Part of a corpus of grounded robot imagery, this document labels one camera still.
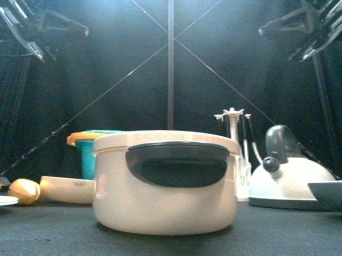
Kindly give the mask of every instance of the rice cooker lid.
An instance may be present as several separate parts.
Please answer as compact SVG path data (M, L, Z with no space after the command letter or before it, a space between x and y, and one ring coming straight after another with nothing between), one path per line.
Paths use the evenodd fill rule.
M105 135L93 141L93 151L116 148L128 148L144 143L159 143L167 141L205 142L223 146L231 154L239 154L239 144L227 137L188 131L132 131Z

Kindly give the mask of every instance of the metal pole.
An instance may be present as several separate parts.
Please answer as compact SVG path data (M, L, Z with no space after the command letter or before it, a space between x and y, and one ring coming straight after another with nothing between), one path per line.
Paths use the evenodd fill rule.
M167 104L167 129L173 129L173 0L168 0L168 104Z

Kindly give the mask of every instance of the kettle handle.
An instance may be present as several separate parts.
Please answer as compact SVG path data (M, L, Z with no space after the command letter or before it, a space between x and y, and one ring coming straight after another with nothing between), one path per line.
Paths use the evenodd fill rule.
M280 164L287 163L287 157L304 157L296 138L284 125L272 126L265 133L267 156L276 156Z

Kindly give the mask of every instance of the black table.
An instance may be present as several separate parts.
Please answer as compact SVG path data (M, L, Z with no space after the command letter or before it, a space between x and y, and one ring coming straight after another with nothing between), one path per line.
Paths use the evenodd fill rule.
M232 225L193 236L145 236L101 226L89 205L0 207L0 255L342 255L342 213L237 203Z

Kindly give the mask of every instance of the white kettle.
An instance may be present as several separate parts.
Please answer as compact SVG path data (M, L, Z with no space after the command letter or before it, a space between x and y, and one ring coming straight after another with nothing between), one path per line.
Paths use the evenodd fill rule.
M249 180L249 205L320 210L307 183L332 181L332 174L302 155L296 138L284 125L265 133L267 157Z

